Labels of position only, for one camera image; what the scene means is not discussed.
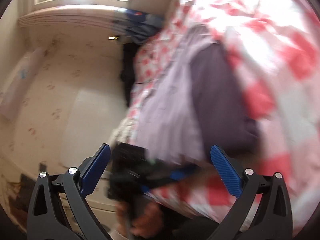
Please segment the left hand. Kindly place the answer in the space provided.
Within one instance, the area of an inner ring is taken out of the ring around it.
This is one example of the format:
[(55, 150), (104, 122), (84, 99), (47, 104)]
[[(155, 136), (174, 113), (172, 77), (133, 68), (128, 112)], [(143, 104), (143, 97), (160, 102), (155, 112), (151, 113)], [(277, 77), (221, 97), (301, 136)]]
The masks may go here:
[[(117, 231), (127, 237), (125, 226), (125, 216), (127, 214), (127, 204), (125, 202), (117, 202), (116, 217), (118, 220)], [(160, 206), (156, 202), (150, 202), (144, 209), (144, 213), (131, 222), (130, 232), (134, 236), (149, 238), (157, 235), (163, 229), (163, 213)]]

